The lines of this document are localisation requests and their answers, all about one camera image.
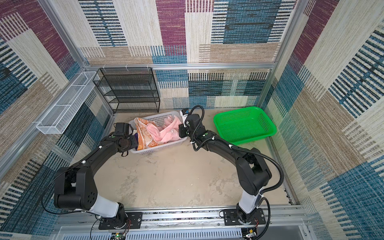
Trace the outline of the pink towel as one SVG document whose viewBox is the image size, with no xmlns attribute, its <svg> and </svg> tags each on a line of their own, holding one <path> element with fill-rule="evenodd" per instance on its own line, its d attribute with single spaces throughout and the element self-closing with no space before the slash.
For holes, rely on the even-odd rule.
<svg viewBox="0 0 384 240">
<path fill-rule="evenodd" d="M 152 135 L 154 140 L 159 143 L 159 145 L 163 145 L 181 139 L 179 137 L 180 124 L 181 121 L 179 118 L 174 116 L 168 116 L 165 119 L 165 124 L 162 127 L 158 126 L 158 129 L 155 129 L 155 126 L 153 126 L 152 124 L 148 124 L 147 130 Z"/>
</svg>

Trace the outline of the green plastic basket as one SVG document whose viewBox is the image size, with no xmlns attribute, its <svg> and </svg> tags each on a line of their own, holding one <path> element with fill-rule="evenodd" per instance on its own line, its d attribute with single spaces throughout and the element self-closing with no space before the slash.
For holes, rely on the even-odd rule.
<svg viewBox="0 0 384 240">
<path fill-rule="evenodd" d="M 234 145 L 246 144 L 271 137 L 277 127 L 258 107 L 247 107 L 219 113 L 214 124 L 220 137 Z"/>
</svg>

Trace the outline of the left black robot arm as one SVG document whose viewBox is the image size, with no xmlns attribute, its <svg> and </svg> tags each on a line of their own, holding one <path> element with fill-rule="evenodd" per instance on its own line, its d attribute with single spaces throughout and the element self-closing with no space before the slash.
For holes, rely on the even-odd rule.
<svg viewBox="0 0 384 240">
<path fill-rule="evenodd" d="M 58 209 L 82 211 L 100 217 L 101 223 L 121 229 L 129 220 L 122 203 L 102 197 L 94 180 L 97 171 L 117 153 L 123 157 L 138 146 L 134 129 L 128 123 L 116 123 L 115 130 L 104 137 L 83 159 L 57 171 L 54 181 L 54 205 Z"/>
</svg>

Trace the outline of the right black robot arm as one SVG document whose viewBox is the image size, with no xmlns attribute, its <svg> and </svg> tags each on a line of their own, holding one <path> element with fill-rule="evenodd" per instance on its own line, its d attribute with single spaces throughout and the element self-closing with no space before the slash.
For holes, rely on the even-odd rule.
<svg viewBox="0 0 384 240">
<path fill-rule="evenodd" d="M 261 153 L 257 149 L 243 149 L 208 131 L 198 114 L 190 114 L 182 109 L 183 123 L 179 125 L 181 138 L 189 137 L 194 151 L 204 149 L 226 159 L 236 167 L 238 180 L 243 189 L 237 204 L 239 222 L 248 224 L 254 219 L 256 209 L 260 206 L 272 173 Z"/>
</svg>

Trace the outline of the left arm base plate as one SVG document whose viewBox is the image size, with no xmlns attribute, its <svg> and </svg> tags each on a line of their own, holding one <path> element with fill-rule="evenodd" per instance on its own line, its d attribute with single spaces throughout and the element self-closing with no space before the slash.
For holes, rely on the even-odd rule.
<svg viewBox="0 0 384 240">
<path fill-rule="evenodd" d="M 102 218 L 99 230 L 128 230 L 139 229 L 142 224 L 143 212 L 125 212 L 125 216 L 115 218 Z"/>
</svg>

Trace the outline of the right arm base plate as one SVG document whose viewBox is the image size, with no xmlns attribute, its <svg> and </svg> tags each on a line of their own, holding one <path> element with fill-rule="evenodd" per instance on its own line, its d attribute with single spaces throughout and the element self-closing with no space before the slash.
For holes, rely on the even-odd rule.
<svg viewBox="0 0 384 240">
<path fill-rule="evenodd" d="M 219 212 L 219 216 L 224 219 L 226 226 L 266 224 L 266 215 L 261 208 L 256 208 L 249 214 L 241 209 L 225 209 Z"/>
</svg>

